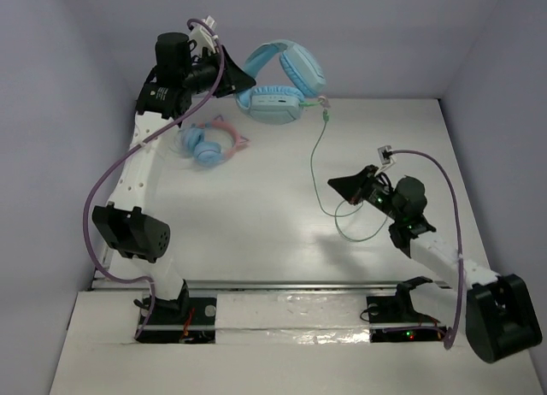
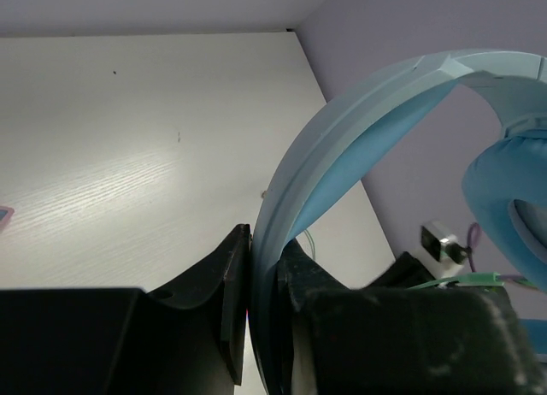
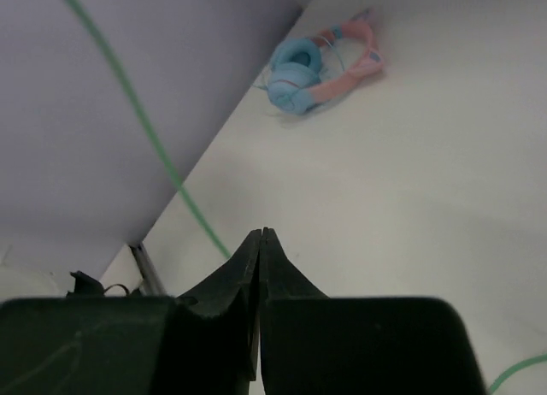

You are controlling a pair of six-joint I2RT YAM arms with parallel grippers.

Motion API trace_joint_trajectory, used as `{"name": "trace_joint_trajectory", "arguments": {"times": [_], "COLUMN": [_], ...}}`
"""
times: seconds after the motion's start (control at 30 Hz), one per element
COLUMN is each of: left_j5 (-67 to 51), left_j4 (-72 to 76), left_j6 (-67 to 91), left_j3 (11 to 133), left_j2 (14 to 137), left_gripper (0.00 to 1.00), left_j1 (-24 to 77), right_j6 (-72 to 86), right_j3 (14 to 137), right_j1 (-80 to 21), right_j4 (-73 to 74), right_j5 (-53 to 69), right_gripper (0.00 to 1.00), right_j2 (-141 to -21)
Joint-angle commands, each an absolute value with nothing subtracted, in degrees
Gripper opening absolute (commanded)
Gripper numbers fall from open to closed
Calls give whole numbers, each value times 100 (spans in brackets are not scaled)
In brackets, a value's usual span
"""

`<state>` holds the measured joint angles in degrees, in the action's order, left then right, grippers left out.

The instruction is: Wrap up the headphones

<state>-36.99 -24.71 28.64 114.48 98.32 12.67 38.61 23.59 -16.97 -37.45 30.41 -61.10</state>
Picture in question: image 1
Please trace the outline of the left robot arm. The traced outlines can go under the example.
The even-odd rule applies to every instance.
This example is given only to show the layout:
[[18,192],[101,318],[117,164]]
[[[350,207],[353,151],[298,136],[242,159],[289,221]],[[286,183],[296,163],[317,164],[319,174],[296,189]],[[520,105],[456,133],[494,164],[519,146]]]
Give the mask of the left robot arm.
[[145,80],[135,107],[127,155],[116,166],[121,177],[104,206],[91,219],[107,246],[129,260],[151,285],[140,308],[182,321],[190,311],[187,284],[168,254],[170,227],[151,214],[167,155],[163,134],[200,109],[198,93],[224,97],[255,85],[226,53],[217,35],[209,41],[180,32],[158,36],[156,65]]

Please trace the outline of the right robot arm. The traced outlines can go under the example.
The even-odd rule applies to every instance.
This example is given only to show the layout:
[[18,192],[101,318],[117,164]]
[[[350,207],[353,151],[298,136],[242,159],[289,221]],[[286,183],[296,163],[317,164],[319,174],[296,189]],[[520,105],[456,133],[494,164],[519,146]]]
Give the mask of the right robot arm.
[[542,343],[526,282],[466,259],[462,245],[444,242],[425,217],[426,188],[420,180],[405,176],[393,185],[379,168],[368,165],[327,184],[345,202],[366,202],[383,213],[391,220],[388,232],[394,247],[451,288],[446,299],[452,324],[442,336],[445,349],[462,333],[479,359],[495,363]]

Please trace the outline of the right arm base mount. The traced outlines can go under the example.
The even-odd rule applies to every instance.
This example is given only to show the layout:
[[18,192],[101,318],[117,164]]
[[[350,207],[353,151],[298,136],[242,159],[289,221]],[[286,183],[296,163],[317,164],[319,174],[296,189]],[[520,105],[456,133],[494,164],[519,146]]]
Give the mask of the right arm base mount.
[[360,319],[371,327],[373,343],[441,342],[447,333],[438,319],[415,310],[411,292],[433,283],[425,276],[400,282],[393,292],[367,297]]

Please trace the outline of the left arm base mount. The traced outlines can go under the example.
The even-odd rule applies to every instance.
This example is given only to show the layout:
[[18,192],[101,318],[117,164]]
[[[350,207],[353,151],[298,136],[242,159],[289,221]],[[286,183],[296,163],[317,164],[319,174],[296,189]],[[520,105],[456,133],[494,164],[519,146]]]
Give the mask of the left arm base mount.
[[169,308],[160,299],[151,312],[137,341],[142,344],[214,344],[217,299],[190,297],[185,301],[183,313],[177,305]]

